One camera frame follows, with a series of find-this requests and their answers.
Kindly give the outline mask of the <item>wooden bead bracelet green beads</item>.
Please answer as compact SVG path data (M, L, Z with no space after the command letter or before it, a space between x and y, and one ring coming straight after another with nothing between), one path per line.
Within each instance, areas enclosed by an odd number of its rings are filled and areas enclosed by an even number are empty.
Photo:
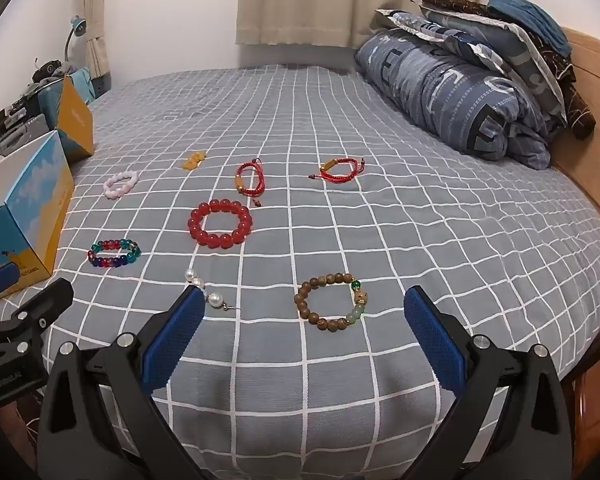
M338 333L362 320L368 293L351 273L336 272L304 281L294 294L298 315L321 332Z

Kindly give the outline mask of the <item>red cord bracelet gold tube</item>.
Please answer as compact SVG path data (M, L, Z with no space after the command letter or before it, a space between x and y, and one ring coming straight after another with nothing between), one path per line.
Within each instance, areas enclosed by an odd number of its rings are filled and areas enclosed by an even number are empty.
M265 177L260 158L243 162L234 174L234 187L238 194L248 197L255 207L261 207L265 192Z

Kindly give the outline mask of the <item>blue yellow jewelry box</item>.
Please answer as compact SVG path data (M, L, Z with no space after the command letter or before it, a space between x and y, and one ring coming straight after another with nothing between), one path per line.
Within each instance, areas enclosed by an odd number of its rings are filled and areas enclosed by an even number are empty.
M50 278L73 178L60 135L52 131L0 155L0 267L18 266L19 280L0 299Z

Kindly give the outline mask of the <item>yellow box lid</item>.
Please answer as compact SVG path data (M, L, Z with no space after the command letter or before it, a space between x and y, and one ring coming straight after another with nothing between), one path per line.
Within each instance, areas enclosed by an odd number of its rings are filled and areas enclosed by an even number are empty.
M69 76L62 81L56 129L69 164L94 154L93 116Z

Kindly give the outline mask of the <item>teal storage box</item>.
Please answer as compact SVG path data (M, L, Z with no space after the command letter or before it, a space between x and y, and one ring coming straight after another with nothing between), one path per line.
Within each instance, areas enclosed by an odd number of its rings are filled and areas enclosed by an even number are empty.
M90 72L86 67L79 70L70 70L67 67L59 67L50 76L43 78L33 86L33 90L41 96L49 99L59 100L64 88L64 79L71 80L74 90L85 104L91 104L96 100L96 92L92 84Z

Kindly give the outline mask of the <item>black device on desk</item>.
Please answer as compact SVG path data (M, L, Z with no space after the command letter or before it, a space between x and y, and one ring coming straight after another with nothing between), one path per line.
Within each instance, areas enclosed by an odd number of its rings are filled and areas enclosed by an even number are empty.
M33 73L32 81L37 84L43 79L53 76L56 70L59 70L61 67L62 63L59 60L46 62Z

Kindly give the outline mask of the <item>teal desk lamp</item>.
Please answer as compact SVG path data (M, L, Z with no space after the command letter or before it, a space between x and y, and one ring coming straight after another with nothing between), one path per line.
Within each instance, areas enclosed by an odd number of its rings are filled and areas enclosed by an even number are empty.
M77 70L85 65L87 22L75 15L70 21L70 30L64 47L64 62Z

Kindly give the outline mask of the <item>grey grid bed sheet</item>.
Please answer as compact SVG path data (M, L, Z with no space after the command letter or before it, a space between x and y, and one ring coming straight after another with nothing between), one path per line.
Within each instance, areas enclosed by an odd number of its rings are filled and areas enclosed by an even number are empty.
M206 313L154 399L216 478L403 474L453 401L404 320L414 285L502 348L544 344L559 374L600 332L600 215L585 195L556 170L451 150L358 75L184 72L111 90L92 113L55 268L74 301L45 359L139 330L199 276L228 307ZM254 158L261 207L234 187ZM368 303L321 332L294 294L336 272Z

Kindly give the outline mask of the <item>side beige curtain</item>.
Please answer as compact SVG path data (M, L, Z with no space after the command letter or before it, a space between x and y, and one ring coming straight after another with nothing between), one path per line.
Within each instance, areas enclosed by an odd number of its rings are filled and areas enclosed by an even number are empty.
M93 78L109 73L105 39L105 0L74 0L81 18L86 19L85 61Z

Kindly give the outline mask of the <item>blue folded quilt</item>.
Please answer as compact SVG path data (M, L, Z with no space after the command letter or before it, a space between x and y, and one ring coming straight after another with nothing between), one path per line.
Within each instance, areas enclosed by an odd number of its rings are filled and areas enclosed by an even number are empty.
M463 154L550 166L541 107L520 84L402 29L378 32L355 53L366 79L419 128Z

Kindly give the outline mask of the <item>brown patterned blanket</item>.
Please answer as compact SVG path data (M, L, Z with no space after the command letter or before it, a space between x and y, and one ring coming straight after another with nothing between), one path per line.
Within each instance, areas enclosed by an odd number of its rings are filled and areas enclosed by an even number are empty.
M486 4L478 2L469 0L422 0L422 2L439 9L444 9L445 11L476 14L484 18L495 18L496 20L521 26L521 24L513 22L507 16L489 10ZM560 90L562 90L562 96L566 104L568 128L578 140L585 140L589 136L592 136L596 120L588 104L585 103L585 100L577 92L577 76L573 69L571 55L569 58L564 58L559 53L556 53L537 34L526 29L524 26L521 27L527 32L531 41L539 50L539 54L544 58L545 63L556 78Z

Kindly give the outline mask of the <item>dark blue cloth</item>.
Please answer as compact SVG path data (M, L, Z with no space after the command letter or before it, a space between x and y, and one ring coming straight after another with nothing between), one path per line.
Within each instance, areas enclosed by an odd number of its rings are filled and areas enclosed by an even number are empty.
M567 36L554 18L540 6L529 0L489 0L486 6L531 30L564 58L570 57L571 47Z

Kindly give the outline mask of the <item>blue patterned pillow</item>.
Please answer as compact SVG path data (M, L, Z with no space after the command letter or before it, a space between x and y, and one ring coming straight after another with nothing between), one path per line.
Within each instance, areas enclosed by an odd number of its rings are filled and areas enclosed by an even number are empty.
M546 118L567 123L562 89L522 27L494 18L426 8L422 15L378 9L381 21L515 81L536 99Z

